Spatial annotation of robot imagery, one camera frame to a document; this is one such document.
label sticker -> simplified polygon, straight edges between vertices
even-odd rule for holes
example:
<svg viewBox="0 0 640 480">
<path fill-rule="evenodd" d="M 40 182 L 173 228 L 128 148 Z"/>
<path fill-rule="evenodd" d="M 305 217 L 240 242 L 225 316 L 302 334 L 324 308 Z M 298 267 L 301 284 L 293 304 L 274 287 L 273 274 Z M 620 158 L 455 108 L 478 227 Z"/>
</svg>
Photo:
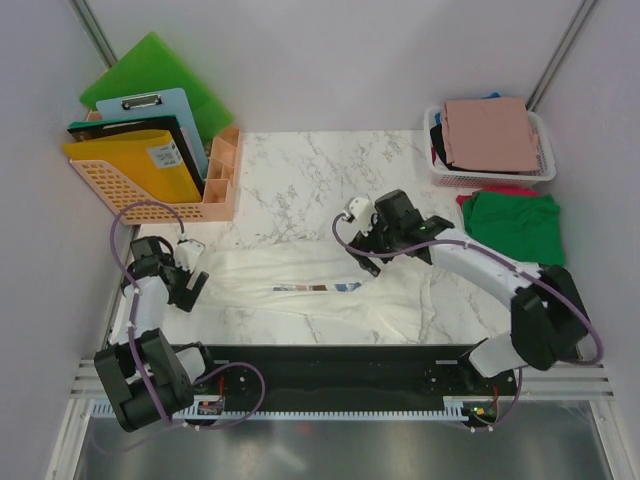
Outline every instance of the label sticker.
<svg viewBox="0 0 640 480">
<path fill-rule="evenodd" d="M 173 140 L 166 145 L 149 147 L 147 148 L 147 153 L 158 168 L 176 167 L 183 162 L 182 155 L 180 155 L 176 142 Z"/>
</svg>

blue clipboard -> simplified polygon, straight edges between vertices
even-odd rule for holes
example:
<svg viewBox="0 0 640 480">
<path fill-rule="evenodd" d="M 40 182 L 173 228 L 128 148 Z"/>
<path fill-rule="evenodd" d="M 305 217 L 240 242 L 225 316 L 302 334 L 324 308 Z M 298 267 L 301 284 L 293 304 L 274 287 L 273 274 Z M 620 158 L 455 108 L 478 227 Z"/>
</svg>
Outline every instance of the blue clipboard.
<svg viewBox="0 0 640 480">
<path fill-rule="evenodd" d="M 180 127 L 186 129 L 188 142 L 193 149 L 193 156 L 202 178 L 206 178 L 209 159 L 204 153 L 200 135 L 193 120 L 189 100 L 182 88 L 160 90 L 158 92 L 110 98 L 96 102 L 96 107 L 103 120 L 140 119 L 175 115 Z"/>
</svg>

white basket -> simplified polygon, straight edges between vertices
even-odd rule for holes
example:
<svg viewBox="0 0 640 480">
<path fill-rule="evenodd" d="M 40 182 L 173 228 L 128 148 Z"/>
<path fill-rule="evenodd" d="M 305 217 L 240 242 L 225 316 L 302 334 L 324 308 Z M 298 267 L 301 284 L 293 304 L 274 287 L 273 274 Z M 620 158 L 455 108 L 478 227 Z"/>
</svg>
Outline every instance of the white basket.
<svg viewBox="0 0 640 480">
<path fill-rule="evenodd" d="M 492 187 L 492 186 L 514 186 L 531 187 L 538 182 L 548 182 L 556 176 L 556 164 L 549 143 L 547 130 L 542 124 L 540 117 L 533 113 L 529 114 L 529 121 L 533 131 L 538 134 L 538 165 L 540 170 L 528 172 L 520 175 L 509 175 L 506 173 L 484 173 L 484 172 L 459 172 L 443 170 L 436 167 L 431 161 L 431 135 L 429 130 L 436 126 L 435 114 L 442 111 L 442 107 L 428 108 L 424 113 L 424 141 L 426 154 L 431 173 L 431 181 L 435 185 L 448 187 Z"/>
</svg>

marble table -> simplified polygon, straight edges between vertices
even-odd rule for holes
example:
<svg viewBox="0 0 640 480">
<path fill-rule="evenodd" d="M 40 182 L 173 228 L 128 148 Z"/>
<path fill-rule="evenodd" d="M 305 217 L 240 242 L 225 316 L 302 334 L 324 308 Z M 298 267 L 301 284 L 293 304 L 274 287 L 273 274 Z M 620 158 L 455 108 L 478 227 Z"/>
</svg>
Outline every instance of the marble table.
<svg viewBox="0 0 640 480">
<path fill-rule="evenodd" d="M 423 216 L 460 226 L 455 197 L 469 190 L 431 185 L 426 162 L 418 131 L 246 134 L 234 220 L 187 224 L 187 233 L 216 250 L 331 238 L 331 221 L 349 198 L 376 199 L 396 188 Z M 145 225 L 140 235 L 175 243 L 177 232 L 175 225 Z M 497 300 L 450 272 L 434 269 L 431 299 L 436 315 L 416 338 L 401 340 L 332 318 L 245 308 L 208 310 L 202 318 L 168 306 L 163 331 L 176 344 L 443 344 L 475 343 L 509 328 Z"/>
</svg>

green folder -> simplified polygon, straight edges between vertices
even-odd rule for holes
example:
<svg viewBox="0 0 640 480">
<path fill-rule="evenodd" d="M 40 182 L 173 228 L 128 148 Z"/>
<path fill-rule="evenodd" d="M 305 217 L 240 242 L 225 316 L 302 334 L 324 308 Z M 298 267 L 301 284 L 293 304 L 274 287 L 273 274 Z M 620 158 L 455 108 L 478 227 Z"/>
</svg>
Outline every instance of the green folder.
<svg viewBox="0 0 640 480">
<path fill-rule="evenodd" d="M 91 109 L 99 100 L 184 88 L 203 144 L 231 125 L 233 116 L 155 33 L 150 32 L 80 96 Z"/>
</svg>

